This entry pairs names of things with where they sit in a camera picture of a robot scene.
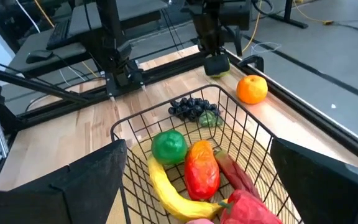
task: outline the white cable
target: white cable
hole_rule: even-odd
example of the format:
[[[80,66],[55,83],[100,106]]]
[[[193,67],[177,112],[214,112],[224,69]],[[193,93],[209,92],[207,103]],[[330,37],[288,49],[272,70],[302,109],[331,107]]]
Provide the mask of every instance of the white cable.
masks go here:
[[[80,77],[82,80],[85,81],[85,79],[84,79],[80,74],[76,73],[76,72],[74,71],[74,69],[72,69],[70,66],[69,66],[68,68],[69,68],[72,72],[74,72],[75,75],[77,75],[78,77]]]
[[[258,46],[258,45],[261,45],[261,44],[270,44],[270,45],[276,45],[276,47],[273,49],[273,50],[256,50],[255,48]],[[259,43],[259,44],[255,44],[254,46],[251,46],[251,55],[255,53],[258,53],[258,54],[262,54],[262,53],[266,53],[266,52],[273,52],[277,49],[279,49],[282,45],[281,44],[278,44],[278,43],[274,43],[274,42],[263,42],[263,43]]]
[[[35,26],[35,28],[37,29],[38,33],[41,32],[41,30],[38,28],[37,24],[34,22],[34,20],[32,20],[32,18],[30,17],[30,15],[27,13],[27,11],[24,9],[24,7],[22,6],[22,4],[19,2],[19,0],[16,0],[16,3],[19,5],[19,7],[22,9],[22,11],[24,12],[24,14],[31,20],[31,22],[33,23],[33,25]]]
[[[68,84],[68,82],[66,81],[65,79],[65,76],[63,75],[62,71],[59,69],[59,72],[60,72],[60,75],[62,76],[63,80],[65,81],[65,83],[68,85],[68,86],[71,86],[70,84]]]

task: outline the yellow cable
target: yellow cable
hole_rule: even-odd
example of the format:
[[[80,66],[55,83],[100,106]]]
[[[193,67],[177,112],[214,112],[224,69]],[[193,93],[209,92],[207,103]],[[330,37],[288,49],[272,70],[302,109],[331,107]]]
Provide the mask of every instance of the yellow cable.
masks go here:
[[[330,25],[330,24],[332,24],[332,23],[334,22],[334,21],[331,21],[331,20],[320,20],[320,19],[310,18],[308,15],[306,15],[305,13],[303,13],[303,12],[300,10],[300,8],[299,8],[298,5],[296,4],[296,1],[295,1],[295,0],[293,0],[293,3],[294,3],[294,5],[295,5],[296,9],[299,11],[299,13],[300,13],[303,17],[305,17],[305,18],[307,18],[307,19],[309,19],[309,20],[311,20],[311,21],[321,22],[321,23],[323,23],[324,25]]]
[[[242,49],[242,53],[244,53],[248,49],[249,45],[251,45],[252,40],[255,37],[256,30],[258,29],[259,17],[260,17],[260,12],[258,12],[258,17],[256,18],[255,28],[254,28],[254,32],[252,33],[251,39],[248,41],[248,44],[246,45],[246,47],[244,47],[244,49]]]
[[[44,17],[48,20],[49,24],[52,27],[55,27],[55,25],[53,24],[53,22],[50,20],[50,18],[48,17],[48,15],[45,13],[45,11],[42,9],[41,5],[38,3],[38,0],[34,0],[35,4],[37,5],[37,7],[40,9],[42,15],[44,15]],[[85,62],[82,62],[82,64],[92,73],[92,75],[94,75],[96,78],[98,77],[86,64]]]

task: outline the red bell pepper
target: red bell pepper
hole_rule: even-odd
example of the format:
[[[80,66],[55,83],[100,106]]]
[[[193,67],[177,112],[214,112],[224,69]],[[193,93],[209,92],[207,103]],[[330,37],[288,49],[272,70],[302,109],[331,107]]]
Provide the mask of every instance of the red bell pepper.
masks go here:
[[[246,190],[259,200],[262,200],[251,178],[239,167],[226,151],[217,152],[215,154],[215,159],[234,190]]]
[[[282,224],[263,202],[246,190],[235,190],[227,203],[219,202],[219,205],[225,207],[221,224]]]
[[[188,151],[185,159],[185,184],[192,200],[210,199],[218,190],[219,166],[208,141],[197,141]]]

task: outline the grape bunch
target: grape bunch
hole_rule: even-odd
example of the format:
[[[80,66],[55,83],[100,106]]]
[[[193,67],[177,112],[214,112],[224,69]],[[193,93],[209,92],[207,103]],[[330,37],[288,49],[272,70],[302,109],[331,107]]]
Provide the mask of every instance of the grape bunch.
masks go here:
[[[210,104],[208,100],[201,98],[182,98],[179,102],[172,101],[171,105],[172,107],[168,109],[168,113],[175,115],[182,121],[186,120],[186,118],[189,121],[197,121],[205,110],[212,111],[216,116],[221,113],[216,104]]]

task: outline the gray floor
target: gray floor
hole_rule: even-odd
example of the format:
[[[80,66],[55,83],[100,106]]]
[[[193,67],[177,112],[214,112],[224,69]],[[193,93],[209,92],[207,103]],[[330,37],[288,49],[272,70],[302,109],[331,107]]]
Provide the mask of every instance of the gray floor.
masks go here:
[[[341,21],[358,19],[358,1],[356,0],[319,0],[300,6],[300,9],[310,17],[318,19]],[[264,18],[260,20],[255,38],[262,42],[281,44],[280,51],[358,88],[358,31],[345,27],[322,26],[320,23],[306,20],[296,9],[292,10],[292,18],[309,24],[309,28],[303,30]],[[252,24],[250,31],[246,32],[247,35],[251,35],[254,24]],[[192,24],[176,28],[182,42],[196,36]],[[179,42],[174,32],[173,35],[175,40]],[[243,46],[247,42],[248,40],[243,39]],[[162,30],[158,35],[133,41],[131,57],[145,55],[172,44],[170,33],[167,30]],[[183,44],[184,47],[191,45],[189,42]],[[231,44],[227,44],[226,47],[234,50]],[[175,50],[165,50],[139,59],[139,61],[144,62]],[[250,55],[250,48],[244,56],[248,55]],[[266,52],[261,55],[265,59],[267,75],[358,134],[358,96],[307,72],[274,53]],[[93,63],[88,62],[88,64],[94,68]],[[75,65],[75,67],[87,72],[80,64]],[[62,72],[67,80],[75,77],[67,69],[63,69]],[[52,83],[62,82],[59,72],[44,75],[42,78]],[[66,87],[67,84],[63,83],[60,86]],[[9,99],[14,99],[24,93],[28,94],[31,91],[16,86],[4,87],[4,95]],[[20,113],[30,100],[40,95],[40,93],[32,93],[20,99],[11,100],[7,105],[13,112]]]

